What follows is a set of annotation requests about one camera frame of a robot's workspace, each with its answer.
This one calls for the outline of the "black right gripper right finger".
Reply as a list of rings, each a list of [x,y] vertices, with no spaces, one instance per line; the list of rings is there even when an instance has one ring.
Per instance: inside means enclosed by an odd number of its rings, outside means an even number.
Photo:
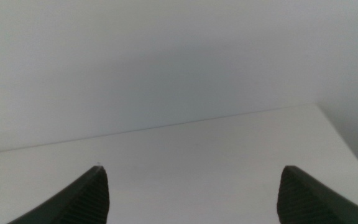
[[[358,205],[297,166],[285,166],[277,199],[280,223],[358,224]]]

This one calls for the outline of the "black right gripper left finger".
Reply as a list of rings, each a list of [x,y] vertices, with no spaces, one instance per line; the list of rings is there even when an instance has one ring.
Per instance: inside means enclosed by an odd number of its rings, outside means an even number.
[[[9,224],[106,224],[109,213],[107,173],[94,166],[59,193]]]

